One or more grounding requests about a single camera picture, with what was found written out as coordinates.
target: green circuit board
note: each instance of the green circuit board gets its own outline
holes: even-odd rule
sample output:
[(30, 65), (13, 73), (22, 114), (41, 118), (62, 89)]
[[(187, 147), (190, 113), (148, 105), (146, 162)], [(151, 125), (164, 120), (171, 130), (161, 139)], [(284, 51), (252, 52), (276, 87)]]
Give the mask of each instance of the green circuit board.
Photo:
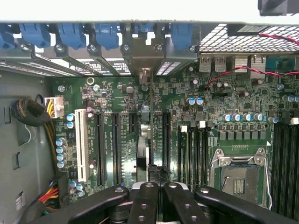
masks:
[[(213, 157), (221, 149), (226, 157), (255, 156), (263, 149), (267, 159), (266, 169), (271, 171), (273, 124), (268, 117), (277, 117), (284, 110), (297, 109), (297, 102), (285, 102), (284, 95), (295, 95), (299, 91), (299, 80), (296, 77), (266, 76), (263, 84), (255, 85), (247, 73), (231, 73), (219, 81), (227, 82), (225, 88), (203, 89), (214, 73), (179, 72), (171, 77), (151, 77), (148, 91), (143, 91), (138, 78), (132, 77), (95, 77), (89, 85), (86, 78), (57, 78), (54, 80), (54, 95), (64, 97), (64, 115), (74, 113), (75, 109), (91, 106), (98, 110), (104, 122), (104, 141), (107, 178), (99, 183), (97, 170), (90, 169), (90, 178), (86, 182), (85, 196), (100, 191), (114, 184), (122, 184), (128, 188), (138, 181), (136, 174), (136, 151), (141, 130), (134, 133), (130, 130), (130, 114), (134, 113), (138, 124), (142, 123), (140, 107), (148, 105), (150, 109), (151, 139), (149, 139), (151, 164), (166, 166), (170, 171), (170, 181), (184, 182), (193, 191), (197, 186), (207, 184), (228, 193), (237, 194), (241, 198), (267, 207), (267, 186), (270, 176), (265, 175), (264, 164), (229, 164), (211, 171)], [(191, 82), (197, 79), (198, 84)], [(100, 90), (94, 91), (93, 86), (99, 85)], [(57, 90), (63, 85), (63, 93)], [(242, 92), (249, 96), (241, 97)], [(89, 94), (88, 100), (82, 100), (82, 94)], [(202, 105), (190, 105), (188, 99), (202, 98)], [(115, 182), (113, 145), (113, 114), (118, 113), (120, 119), (121, 154), (120, 181)], [(224, 114), (263, 115), (258, 121), (224, 121)], [(62, 171), (69, 173), (69, 180), (76, 171), (76, 139), (73, 129), (67, 128), (66, 118), (56, 119), (57, 137), (67, 140), (67, 165)], [(89, 161), (96, 157), (98, 147), (96, 119), (87, 120)], [(227, 181), (228, 174), (236, 175)], [(250, 174), (256, 179), (248, 179)], [(255, 194), (242, 196), (245, 183), (255, 184)], [(78, 200), (77, 193), (71, 196), (71, 202)]]

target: white pci slot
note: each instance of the white pci slot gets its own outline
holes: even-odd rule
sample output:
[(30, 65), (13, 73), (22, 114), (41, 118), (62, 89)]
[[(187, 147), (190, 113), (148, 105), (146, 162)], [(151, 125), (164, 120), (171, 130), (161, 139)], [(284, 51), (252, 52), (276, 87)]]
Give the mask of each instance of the white pci slot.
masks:
[(89, 178), (88, 167), (88, 140), (86, 110), (75, 110), (76, 146), (78, 162), (78, 181), (86, 182)]

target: white power connector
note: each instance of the white power connector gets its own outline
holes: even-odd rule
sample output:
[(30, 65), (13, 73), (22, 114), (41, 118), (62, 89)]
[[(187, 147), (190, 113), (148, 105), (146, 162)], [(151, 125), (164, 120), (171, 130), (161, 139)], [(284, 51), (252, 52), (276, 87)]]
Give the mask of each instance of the white power connector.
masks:
[(60, 118), (64, 116), (64, 98), (63, 97), (46, 97), (45, 98), (45, 105), (47, 105), (47, 102), (49, 100), (53, 100), (54, 102), (54, 113), (51, 116), (52, 119), (54, 118)]

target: motherboard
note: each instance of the motherboard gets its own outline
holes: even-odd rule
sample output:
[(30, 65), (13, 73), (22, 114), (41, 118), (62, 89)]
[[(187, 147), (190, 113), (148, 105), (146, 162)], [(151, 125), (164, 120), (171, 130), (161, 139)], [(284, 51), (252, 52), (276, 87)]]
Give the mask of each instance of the motherboard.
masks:
[[(267, 70), (279, 72), (274, 60)], [(149, 181), (151, 165), (190, 191), (208, 185), (271, 209), (280, 181), (272, 177), (274, 130), (298, 123), (299, 79), (242, 70), (210, 83), (226, 70), (198, 62), (168, 77), (151, 74), (149, 85), (137, 77), (53, 79), (64, 101), (57, 159), (71, 203)]]

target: white connector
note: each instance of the white connector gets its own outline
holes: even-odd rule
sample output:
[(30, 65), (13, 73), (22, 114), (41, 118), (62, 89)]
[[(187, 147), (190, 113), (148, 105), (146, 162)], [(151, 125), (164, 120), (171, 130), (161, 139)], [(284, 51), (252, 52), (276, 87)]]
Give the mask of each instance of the white connector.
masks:
[(64, 98), (63, 97), (46, 97), (45, 98), (45, 105), (49, 100), (53, 100), (53, 109), (54, 113), (49, 111), (49, 114), (52, 114), (51, 118), (60, 118), (64, 116)]
[(86, 109), (75, 110), (78, 181), (89, 178)]

